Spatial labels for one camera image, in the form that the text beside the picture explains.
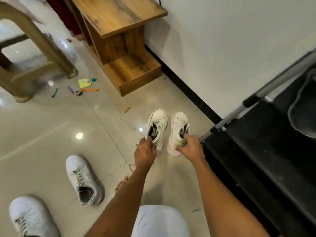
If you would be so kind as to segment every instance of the white pants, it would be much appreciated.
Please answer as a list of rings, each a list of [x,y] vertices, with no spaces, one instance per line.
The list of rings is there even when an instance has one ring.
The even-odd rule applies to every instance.
[[[189,225],[183,215],[173,207],[142,205],[132,237],[190,237]]]

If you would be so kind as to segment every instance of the beige chair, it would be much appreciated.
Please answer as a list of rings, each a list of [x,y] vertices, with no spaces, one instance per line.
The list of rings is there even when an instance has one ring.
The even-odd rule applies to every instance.
[[[32,98],[23,90],[22,85],[25,82],[35,80],[49,71],[59,68],[66,73],[68,79],[77,76],[78,71],[69,59],[49,40],[49,36],[44,35],[37,28],[27,15],[6,3],[0,2],[1,19],[13,21],[25,33],[0,42],[0,86],[14,96],[17,102],[23,103]],[[31,39],[37,45],[48,61],[43,66],[14,74],[8,70],[11,61],[2,53],[2,49],[27,39]]]

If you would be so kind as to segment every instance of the person's left hand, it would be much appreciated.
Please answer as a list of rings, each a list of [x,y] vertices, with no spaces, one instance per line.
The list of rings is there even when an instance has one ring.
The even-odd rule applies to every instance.
[[[137,145],[134,153],[136,168],[145,167],[150,169],[152,166],[157,152],[156,145],[151,145],[152,138],[149,136],[147,139],[142,138]]]

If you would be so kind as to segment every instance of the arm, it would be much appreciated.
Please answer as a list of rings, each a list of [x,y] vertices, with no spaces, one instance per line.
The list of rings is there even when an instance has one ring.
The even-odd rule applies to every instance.
[[[141,202],[145,178],[156,158],[151,137],[141,139],[134,153],[136,170],[105,207],[85,237],[130,237]]]
[[[259,221],[213,173],[199,140],[188,134],[178,150],[191,161],[200,185],[205,216],[212,237],[269,237]]]

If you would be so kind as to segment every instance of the forearm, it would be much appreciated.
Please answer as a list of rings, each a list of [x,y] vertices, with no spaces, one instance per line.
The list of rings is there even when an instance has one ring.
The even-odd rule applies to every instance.
[[[136,168],[85,237],[130,237],[138,214],[147,167]]]
[[[258,220],[217,178],[206,161],[197,161],[194,167],[212,237],[269,236]]]

